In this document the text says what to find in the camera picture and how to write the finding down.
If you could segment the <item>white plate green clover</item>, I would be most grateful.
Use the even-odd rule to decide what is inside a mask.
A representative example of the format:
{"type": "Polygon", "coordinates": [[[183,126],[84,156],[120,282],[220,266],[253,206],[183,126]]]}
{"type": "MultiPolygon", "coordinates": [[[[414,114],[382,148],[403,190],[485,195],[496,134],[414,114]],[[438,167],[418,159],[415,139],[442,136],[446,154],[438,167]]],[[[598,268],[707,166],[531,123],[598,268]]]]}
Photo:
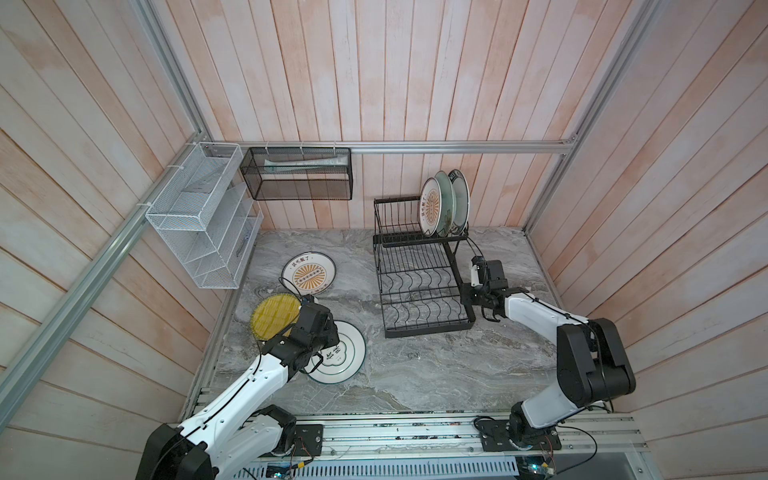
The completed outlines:
{"type": "Polygon", "coordinates": [[[321,350],[310,359],[305,371],[321,384],[339,384],[349,380],[362,367],[366,354],[366,341],[353,324],[336,321],[339,342],[321,350]]]}

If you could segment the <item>black two-tier dish rack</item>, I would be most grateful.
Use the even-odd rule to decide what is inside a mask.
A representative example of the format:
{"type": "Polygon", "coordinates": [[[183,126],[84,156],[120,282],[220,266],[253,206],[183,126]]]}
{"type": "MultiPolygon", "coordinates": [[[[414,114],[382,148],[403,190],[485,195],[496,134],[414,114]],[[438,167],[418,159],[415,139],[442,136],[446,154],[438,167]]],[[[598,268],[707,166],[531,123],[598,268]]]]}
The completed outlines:
{"type": "Polygon", "coordinates": [[[426,236],[419,224],[419,198],[373,203],[373,247],[384,334],[387,338],[471,329],[473,308],[461,301],[464,284],[456,259],[468,232],[426,236]]]}

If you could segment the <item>green rim white plate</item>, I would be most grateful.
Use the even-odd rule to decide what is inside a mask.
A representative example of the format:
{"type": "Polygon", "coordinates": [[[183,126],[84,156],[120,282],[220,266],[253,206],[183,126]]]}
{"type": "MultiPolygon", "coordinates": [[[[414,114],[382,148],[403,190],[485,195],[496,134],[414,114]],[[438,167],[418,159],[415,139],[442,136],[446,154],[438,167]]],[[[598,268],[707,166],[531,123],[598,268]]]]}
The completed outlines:
{"type": "Polygon", "coordinates": [[[466,178],[459,169],[448,173],[454,191],[455,213],[453,215],[451,234],[459,235],[467,228],[470,213],[470,191],[466,178]]]}

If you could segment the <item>mint green flower plate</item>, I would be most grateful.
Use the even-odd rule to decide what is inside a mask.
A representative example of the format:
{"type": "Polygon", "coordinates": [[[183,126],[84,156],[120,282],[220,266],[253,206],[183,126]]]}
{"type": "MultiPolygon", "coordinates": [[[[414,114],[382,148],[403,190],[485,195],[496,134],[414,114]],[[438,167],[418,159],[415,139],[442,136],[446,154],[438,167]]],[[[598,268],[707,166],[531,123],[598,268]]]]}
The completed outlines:
{"type": "Polygon", "coordinates": [[[441,193],[441,214],[436,233],[440,237],[447,237],[452,230],[455,215],[455,193],[452,182],[444,171],[438,171],[434,178],[441,193]]]}

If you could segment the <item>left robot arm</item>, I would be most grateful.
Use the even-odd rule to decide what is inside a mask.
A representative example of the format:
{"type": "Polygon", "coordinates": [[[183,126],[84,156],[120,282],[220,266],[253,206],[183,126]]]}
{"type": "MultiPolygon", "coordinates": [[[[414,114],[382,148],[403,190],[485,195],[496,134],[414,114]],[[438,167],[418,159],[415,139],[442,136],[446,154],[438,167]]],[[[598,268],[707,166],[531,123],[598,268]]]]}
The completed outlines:
{"type": "Polygon", "coordinates": [[[223,393],[179,425],[162,424],[152,432],[136,477],[227,479],[264,454],[291,454],[295,416],[263,402],[338,343],[331,311],[304,297],[297,320],[269,339],[223,393]]]}

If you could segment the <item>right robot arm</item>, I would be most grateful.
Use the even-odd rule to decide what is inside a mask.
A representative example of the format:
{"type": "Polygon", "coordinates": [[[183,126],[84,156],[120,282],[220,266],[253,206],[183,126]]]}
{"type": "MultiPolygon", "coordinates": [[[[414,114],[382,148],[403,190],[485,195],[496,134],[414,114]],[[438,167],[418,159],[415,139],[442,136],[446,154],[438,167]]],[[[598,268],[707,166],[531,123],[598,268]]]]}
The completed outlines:
{"type": "Polygon", "coordinates": [[[460,288],[464,305],[490,312],[491,321],[520,323],[556,347],[556,380],[511,409],[507,431],[514,446],[535,446],[560,421],[635,391],[634,372],[612,321],[571,314],[523,287],[510,287],[498,260],[473,257],[470,275],[471,282],[460,288]]]}

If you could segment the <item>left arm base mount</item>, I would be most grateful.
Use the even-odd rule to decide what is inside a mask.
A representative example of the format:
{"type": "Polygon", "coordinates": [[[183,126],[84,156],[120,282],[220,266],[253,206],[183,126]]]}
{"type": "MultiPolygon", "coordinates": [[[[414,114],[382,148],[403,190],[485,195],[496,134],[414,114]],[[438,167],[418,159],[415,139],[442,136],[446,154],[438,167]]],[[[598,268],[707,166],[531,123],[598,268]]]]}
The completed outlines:
{"type": "Polygon", "coordinates": [[[319,423],[289,426],[280,436],[277,446],[266,456],[308,456],[321,455],[324,426],[319,423]]]}

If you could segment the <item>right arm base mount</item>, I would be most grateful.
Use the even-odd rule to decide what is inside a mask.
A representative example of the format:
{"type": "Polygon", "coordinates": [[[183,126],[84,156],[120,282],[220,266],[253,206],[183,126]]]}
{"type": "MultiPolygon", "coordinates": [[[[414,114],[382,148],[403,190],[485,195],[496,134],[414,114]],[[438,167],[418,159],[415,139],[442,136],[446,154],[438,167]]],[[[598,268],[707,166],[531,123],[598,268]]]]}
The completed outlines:
{"type": "Polygon", "coordinates": [[[478,416],[472,421],[477,430],[484,452],[528,451],[541,449],[556,451],[562,448],[559,436],[554,430],[530,430],[517,421],[497,420],[489,416],[478,416]]]}

